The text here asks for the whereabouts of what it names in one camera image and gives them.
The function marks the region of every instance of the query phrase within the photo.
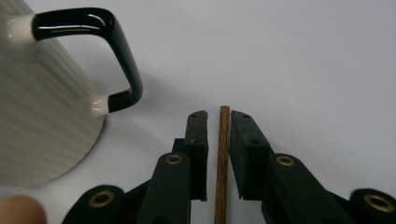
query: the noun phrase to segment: wooden skewer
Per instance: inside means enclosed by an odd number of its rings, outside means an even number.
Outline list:
[[[230,107],[220,108],[219,155],[216,183],[215,224],[225,224],[227,203],[228,148],[230,145]]]

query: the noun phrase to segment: white ceramic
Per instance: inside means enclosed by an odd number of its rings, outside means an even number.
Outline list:
[[[0,185],[36,185],[76,165],[98,138],[104,115],[139,101],[141,81],[106,10],[32,14],[21,0],[0,0],[0,31]],[[97,95],[59,42],[48,39],[81,34],[109,43],[131,89]]]

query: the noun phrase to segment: metal rivet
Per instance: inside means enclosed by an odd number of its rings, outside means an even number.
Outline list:
[[[288,156],[279,156],[276,158],[276,161],[286,166],[294,165],[294,160]]]
[[[375,194],[367,194],[364,195],[363,199],[370,206],[381,212],[391,213],[395,210],[395,206],[381,196]]]
[[[166,162],[168,162],[171,165],[176,165],[179,164],[183,161],[183,158],[179,155],[170,155],[166,157]]]
[[[89,205],[90,207],[99,208],[108,205],[109,203],[111,203],[111,201],[113,201],[113,199],[114,199],[113,191],[103,190],[91,196],[89,200]]]

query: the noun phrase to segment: white table surface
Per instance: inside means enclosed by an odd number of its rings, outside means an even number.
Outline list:
[[[212,223],[219,107],[251,115],[275,152],[299,158],[322,185],[348,198],[373,188],[396,197],[396,3],[394,1],[26,0],[35,12],[103,7],[119,19],[144,94],[107,116],[88,156],[28,194],[61,223],[86,190],[125,191],[148,180],[184,137],[187,116],[208,112],[208,202],[191,223]],[[60,38],[105,93],[127,87],[106,42]],[[261,204],[238,199],[229,166],[227,223],[263,223]]]

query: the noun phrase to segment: black mug handle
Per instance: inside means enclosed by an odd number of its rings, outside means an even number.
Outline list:
[[[108,10],[86,7],[56,10],[33,16],[31,31],[35,41],[64,35],[98,35],[114,51],[131,89],[108,96],[108,112],[136,104],[142,97],[142,81],[116,17]]]

